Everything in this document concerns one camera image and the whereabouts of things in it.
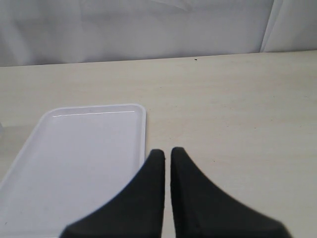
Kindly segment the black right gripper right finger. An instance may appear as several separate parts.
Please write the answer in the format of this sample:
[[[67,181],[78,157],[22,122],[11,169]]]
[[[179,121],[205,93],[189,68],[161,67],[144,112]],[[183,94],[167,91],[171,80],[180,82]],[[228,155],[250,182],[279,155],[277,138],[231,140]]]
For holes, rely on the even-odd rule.
[[[178,238],[289,238],[286,227],[216,186],[184,148],[171,151],[170,193]]]

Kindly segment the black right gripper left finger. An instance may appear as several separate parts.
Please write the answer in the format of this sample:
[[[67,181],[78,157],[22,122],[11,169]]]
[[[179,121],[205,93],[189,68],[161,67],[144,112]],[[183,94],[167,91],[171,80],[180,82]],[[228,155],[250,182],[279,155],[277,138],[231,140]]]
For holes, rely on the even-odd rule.
[[[165,155],[150,152],[128,185],[111,201],[68,225],[62,238],[159,238],[165,202]]]

